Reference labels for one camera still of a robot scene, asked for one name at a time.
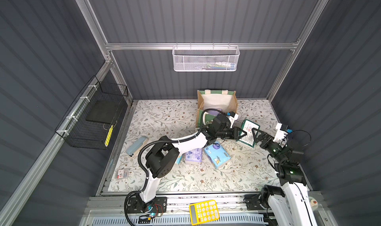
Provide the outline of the green white tissue pack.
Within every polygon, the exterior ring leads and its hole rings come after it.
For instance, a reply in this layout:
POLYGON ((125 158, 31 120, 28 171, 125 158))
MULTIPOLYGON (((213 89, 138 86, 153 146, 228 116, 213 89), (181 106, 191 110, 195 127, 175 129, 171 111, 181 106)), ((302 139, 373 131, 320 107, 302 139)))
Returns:
POLYGON ((244 119, 241 124, 241 129, 246 132, 246 135, 238 140, 238 142, 245 144, 249 147, 254 148, 255 142, 254 142, 254 136, 258 136, 258 132, 255 130, 254 132, 252 129, 260 129, 260 125, 256 122, 250 121, 248 119, 244 119))

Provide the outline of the blue cartoon tissue pack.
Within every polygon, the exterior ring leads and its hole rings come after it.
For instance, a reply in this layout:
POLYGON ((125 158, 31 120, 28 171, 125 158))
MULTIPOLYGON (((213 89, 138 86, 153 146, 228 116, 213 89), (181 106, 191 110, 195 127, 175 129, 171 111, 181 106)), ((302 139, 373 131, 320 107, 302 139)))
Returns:
POLYGON ((216 169, 223 167, 231 160, 231 156, 218 141, 204 147, 204 152, 216 169))

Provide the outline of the lavender cartoon tissue pack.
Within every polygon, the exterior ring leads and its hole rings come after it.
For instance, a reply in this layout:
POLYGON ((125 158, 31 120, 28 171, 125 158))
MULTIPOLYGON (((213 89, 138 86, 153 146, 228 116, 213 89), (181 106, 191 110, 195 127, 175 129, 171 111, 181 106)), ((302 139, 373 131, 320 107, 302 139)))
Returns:
POLYGON ((211 109, 211 110, 206 111, 206 113, 208 115, 218 116, 220 114, 220 110, 219 109, 211 109))

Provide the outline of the green Christmas burlap tote bag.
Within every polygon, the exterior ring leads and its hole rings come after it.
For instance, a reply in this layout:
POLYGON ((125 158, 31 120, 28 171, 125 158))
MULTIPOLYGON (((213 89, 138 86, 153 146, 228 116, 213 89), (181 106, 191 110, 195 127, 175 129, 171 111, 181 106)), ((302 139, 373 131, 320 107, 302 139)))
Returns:
POLYGON ((197 111, 196 111, 196 128, 200 127, 201 121, 204 124, 212 122, 214 115, 207 111, 203 117, 201 113, 205 109, 218 109, 222 112, 238 111, 238 100, 236 91, 229 90, 198 90, 197 91, 197 111))

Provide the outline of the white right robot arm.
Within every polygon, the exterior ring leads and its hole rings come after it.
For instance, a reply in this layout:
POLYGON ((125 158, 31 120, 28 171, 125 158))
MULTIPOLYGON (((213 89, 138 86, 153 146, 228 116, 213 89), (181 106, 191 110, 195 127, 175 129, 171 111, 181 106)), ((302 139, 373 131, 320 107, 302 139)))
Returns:
POLYGON ((276 136, 253 127, 254 143, 268 151, 268 156, 275 160, 272 164, 280 186, 264 185, 258 197, 260 205, 271 209, 279 226, 316 226, 307 180, 300 168, 293 146, 288 143, 295 133, 284 124, 278 124, 276 136))

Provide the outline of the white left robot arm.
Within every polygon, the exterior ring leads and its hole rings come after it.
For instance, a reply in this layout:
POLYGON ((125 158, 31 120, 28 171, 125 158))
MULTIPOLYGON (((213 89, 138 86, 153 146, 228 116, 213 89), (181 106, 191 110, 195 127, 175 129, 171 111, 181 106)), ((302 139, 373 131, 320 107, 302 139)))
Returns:
POLYGON ((243 129, 233 126, 238 118, 232 112, 219 114, 211 124, 200 125, 192 135, 170 139, 167 136, 145 145, 138 154, 138 164, 145 172, 145 182, 138 193, 143 203, 150 203, 156 197, 156 191, 161 178, 173 168, 177 158, 191 150, 204 148, 213 144, 217 139, 239 140, 247 135, 243 129))

